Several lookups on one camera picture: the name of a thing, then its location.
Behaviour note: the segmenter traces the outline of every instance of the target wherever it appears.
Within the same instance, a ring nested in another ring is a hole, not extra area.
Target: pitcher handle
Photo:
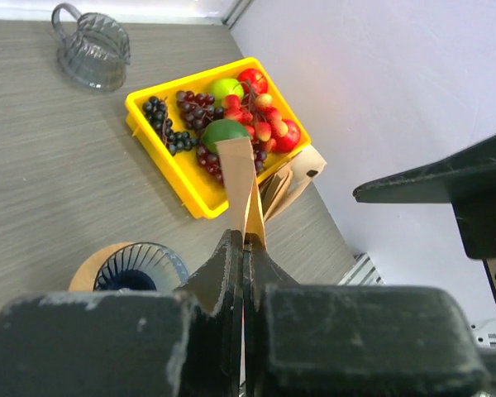
[[[68,35],[66,31],[63,28],[63,24],[60,22],[60,10],[66,10],[69,12],[69,14],[75,18],[77,21],[81,17],[81,12],[71,4],[68,4],[67,2],[62,2],[59,4],[53,12],[51,13],[51,25],[53,26],[54,31],[59,33],[59,35],[62,37],[62,39],[66,39],[66,36]]]

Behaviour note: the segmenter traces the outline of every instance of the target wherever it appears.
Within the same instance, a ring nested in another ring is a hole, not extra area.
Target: green apple
[[[218,106],[227,95],[234,94],[242,100],[242,97],[245,94],[245,90],[242,88],[239,80],[230,78],[214,80],[207,92],[215,97],[216,106]]]

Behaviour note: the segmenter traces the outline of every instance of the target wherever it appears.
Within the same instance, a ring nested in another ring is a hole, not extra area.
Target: red fruit
[[[266,153],[271,153],[275,150],[277,142],[274,138],[270,138],[267,142],[261,142],[259,145],[261,150],[265,151]]]
[[[274,138],[285,136],[289,132],[289,126],[282,120],[273,120],[270,122],[270,126],[272,127],[272,137]]]
[[[269,93],[262,93],[255,97],[254,106],[260,112],[266,112],[272,108],[272,96]]]
[[[272,120],[281,120],[283,117],[278,109],[272,107],[265,112],[266,120],[271,122]]]
[[[233,120],[235,122],[241,122],[242,112],[239,109],[228,109],[224,113],[224,118],[228,120]]]
[[[230,94],[224,97],[221,105],[225,109],[240,109],[241,100],[236,95]]]
[[[267,122],[256,122],[254,124],[255,136],[262,142],[266,142],[272,136],[272,128]]]
[[[237,76],[237,80],[239,80],[242,84],[242,88],[245,90],[245,93],[250,92],[250,88],[254,89],[255,93],[266,93],[268,91],[268,81],[266,77],[257,69],[246,69],[241,72]]]
[[[242,119],[241,119],[242,124],[248,124],[254,119],[254,115],[251,114],[248,108],[241,108],[241,112],[242,112]]]
[[[283,120],[283,122],[289,128],[289,131],[284,136],[275,137],[275,151],[279,153],[289,153],[298,145],[299,138],[301,137],[301,131],[298,124],[292,120]]]
[[[255,129],[252,126],[245,126],[245,128],[250,134],[250,139],[253,141],[255,139]]]

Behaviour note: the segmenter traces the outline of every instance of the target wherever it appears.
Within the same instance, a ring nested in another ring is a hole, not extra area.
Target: apple
[[[284,136],[274,136],[274,151],[279,153],[289,153],[298,145],[299,138],[301,137],[301,130],[299,129],[298,124],[292,120],[283,120],[283,122],[289,128],[289,131]]]
[[[207,93],[215,97],[216,107],[221,106],[222,100],[230,94],[236,95],[239,99],[242,99],[245,95],[239,80],[230,78],[213,80],[207,89]]]
[[[250,83],[255,93],[266,93],[268,91],[268,81],[266,77],[257,69],[246,69],[241,72],[237,76],[237,80],[239,80],[242,84],[242,88],[245,93],[250,92],[250,88],[247,84],[244,84],[246,81]]]

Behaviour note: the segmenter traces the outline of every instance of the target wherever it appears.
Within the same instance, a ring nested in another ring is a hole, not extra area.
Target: cardboard piece
[[[309,145],[269,177],[261,195],[265,222],[278,216],[299,197],[326,164],[322,155]]]
[[[217,142],[233,230],[256,234],[266,248],[265,222],[250,138]]]

